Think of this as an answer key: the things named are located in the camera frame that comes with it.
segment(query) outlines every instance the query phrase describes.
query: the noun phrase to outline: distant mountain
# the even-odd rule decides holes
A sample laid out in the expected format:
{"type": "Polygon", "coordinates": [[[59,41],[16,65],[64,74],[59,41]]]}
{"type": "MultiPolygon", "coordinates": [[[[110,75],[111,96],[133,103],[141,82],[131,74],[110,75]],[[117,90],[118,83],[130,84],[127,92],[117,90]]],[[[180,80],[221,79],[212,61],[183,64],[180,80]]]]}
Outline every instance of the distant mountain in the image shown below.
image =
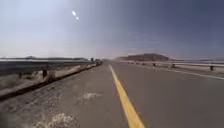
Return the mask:
{"type": "Polygon", "coordinates": [[[171,59],[167,56],[160,55],[160,54],[145,53],[145,54],[137,54],[137,55],[118,57],[117,60],[166,61],[166,60],[171,60],[171,59]]]}
{"type": "Polygon", "coordinates": [[[27,56],[27,57],[13,57],[13,58],[0,58],[0,59],[27,59],[27,60],[82,60],[88,61],[86,58],[68,58],[68,57],[46,57],[46,58],[37,58],[35,56],[27,56]]]}

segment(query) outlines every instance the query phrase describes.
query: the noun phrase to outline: road marking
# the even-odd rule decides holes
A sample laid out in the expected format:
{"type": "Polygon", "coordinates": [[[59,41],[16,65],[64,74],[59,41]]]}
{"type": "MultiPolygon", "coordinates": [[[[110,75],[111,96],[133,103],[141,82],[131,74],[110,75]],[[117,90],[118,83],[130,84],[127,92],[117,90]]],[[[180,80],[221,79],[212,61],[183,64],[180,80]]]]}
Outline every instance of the road marking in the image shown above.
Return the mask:
{"type": "Polygon", "coordinates": [[[201,76],[201,77],[207,77],[207,78],[214,78],[214,79],[224,80],[223,77],[218,77],[218,76],[203,75],[203,74],[198,74],[198,73],[184,72],[184,71],[177,71],[177,70],[170,70],[170,69],[164,69],[164,68],[152,68],[152,67],[146,67],[146,68],[155,69],[155,70],[164,70],[164,71],[170,71],[170,72],[176,72],[176,73],[189,74],[189,75],[195,75],[195,76],[201,76]]]}
{"type": "Polygon", "coordinates": [[[130,128],[145,128],[112,66],[109,66],[130,128]]]}

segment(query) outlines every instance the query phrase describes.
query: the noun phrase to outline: blue sky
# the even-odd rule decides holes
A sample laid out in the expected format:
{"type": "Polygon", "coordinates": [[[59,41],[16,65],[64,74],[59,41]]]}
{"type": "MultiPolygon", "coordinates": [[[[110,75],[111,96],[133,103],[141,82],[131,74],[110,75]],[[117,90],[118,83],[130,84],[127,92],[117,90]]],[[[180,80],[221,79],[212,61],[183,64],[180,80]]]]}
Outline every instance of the blue sky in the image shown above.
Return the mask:
{"type": "Polygon", "coordinates": [[[0,57],[224,57],[223,7],[222,0],[1,0],[0,57]]]}

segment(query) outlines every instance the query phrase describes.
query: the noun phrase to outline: white edge line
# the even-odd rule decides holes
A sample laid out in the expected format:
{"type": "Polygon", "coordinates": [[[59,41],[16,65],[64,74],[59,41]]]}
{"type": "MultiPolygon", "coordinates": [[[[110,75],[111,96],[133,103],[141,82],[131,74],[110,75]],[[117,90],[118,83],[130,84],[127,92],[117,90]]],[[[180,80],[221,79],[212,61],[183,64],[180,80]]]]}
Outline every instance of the white edge line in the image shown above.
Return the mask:
{"type": "Polygon", "coordinates": [[[182,73],[182,74],[189,74],[189,75],[195,75],[195,76],[201,76],[201,77],[207,77],[207,78],[214,78],[214,79],[220,79],[224,80],[223,77],[218,77],[218,76],[210,76],[210,75],[203,75],[203,74],[197,74],[197,73],[191,73],[191,72],[184,72],[184,71],[177,71],[177,70],[169,70],[169,69],[162,69],[162,68],[153,68],[153,67],[146,67],[148,69],[155,69],[155,70],[164,70],[164,71],[170,71],[170,72],[177,72],[177,73],[182,73]]]}

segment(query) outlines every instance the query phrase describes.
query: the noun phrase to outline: mountain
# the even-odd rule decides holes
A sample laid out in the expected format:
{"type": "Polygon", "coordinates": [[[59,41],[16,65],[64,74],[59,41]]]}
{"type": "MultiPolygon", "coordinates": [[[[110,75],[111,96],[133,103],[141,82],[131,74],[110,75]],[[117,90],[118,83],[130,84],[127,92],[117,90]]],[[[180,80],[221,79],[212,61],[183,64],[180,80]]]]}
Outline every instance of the mountain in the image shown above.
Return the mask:
{"type": "Polygon", "coordinates": [[[13,57],[13,58],[0,58],[0,59],[16,59],[16,60],[80,60],[80,61],[88,61],[86,58],[68,58],[68,57],[46,57],[46,58],[38,58],[35,56],[27,56],[27,57],[13,57]]]}
{"type": "Polygon", "coordinates": [[[171,60],[169,57],[155,54],[155,53],[145,53],[137,55],[128,55],[116,58],[117,60],[135,60],[135,61],[166,61],[171,60]]]}

